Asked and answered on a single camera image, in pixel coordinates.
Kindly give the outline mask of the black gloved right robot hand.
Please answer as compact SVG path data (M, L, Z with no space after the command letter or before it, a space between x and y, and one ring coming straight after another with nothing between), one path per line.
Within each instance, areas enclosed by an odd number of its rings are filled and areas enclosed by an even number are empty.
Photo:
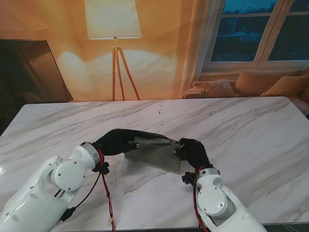
M195 139L181 138L180 149L174 154L181 160L187 161L195 170L213 168L207 156L204 145Z

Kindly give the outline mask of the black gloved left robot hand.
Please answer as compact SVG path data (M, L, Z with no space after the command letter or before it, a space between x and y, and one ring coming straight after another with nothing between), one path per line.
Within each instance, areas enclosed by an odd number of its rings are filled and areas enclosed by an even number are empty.
M136 132L127 129L113 129L92 143L93 147L105 156L126 153L140 147L135 142Z

